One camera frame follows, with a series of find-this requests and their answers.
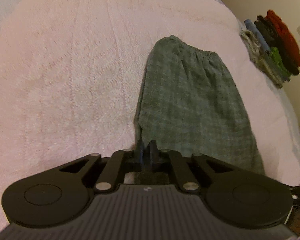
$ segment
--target gray garment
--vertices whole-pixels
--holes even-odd
[[[175,36],[151,51],[141,86],[137,140],[156,140],[159,149],[183,156],[205,154],[264,173],[240,94],[218,54]]]

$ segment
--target green garment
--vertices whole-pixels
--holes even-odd
[[[277,47],[271,47],[270,57],[276,63],[276,65],[282,70],[282,72],[290,77],[292,74],[287,70],[282,62],[282,58],[280,56],[280,52]]]

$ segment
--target bed sheet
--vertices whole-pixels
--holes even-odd
[[[175,35],[215,51],[249,115],[267,176],[300,184],[300,131],[214,0],[0,0],[0,200],[18,179],[134,145],[147,56]],[[0,230],[7,225],[0,205]]]

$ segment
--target black garment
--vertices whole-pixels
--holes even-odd
[[[294,63],[294,61],[289,57],[287,51],[284,47],[282,39],[278,36],[275,29],[268,23],[262,16],[257,17],[259,22],[254,22],[257,29],[262,34],[263,38],[265,39],[266,43],[270,47],[277,47],[280,56],[282,58],[282,62],[287,70],[289,70],[293,75],[298,75],[299,69],[298,66]]]

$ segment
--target elastic waistband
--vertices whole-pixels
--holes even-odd
[[[186,44],[184,41],[179,39],[178,37],[171,35],[169,37],[162,38],[161,41],[168,40],[168,41],[176,41],[178,44],[182,45],[183,47],[189,49],[190,51],[195,51],[197,53],[202,54],[203,57],[219,57],[219,55],[214,51],[205,51],[198,48],[195,48],[193,46],[190,46]]]

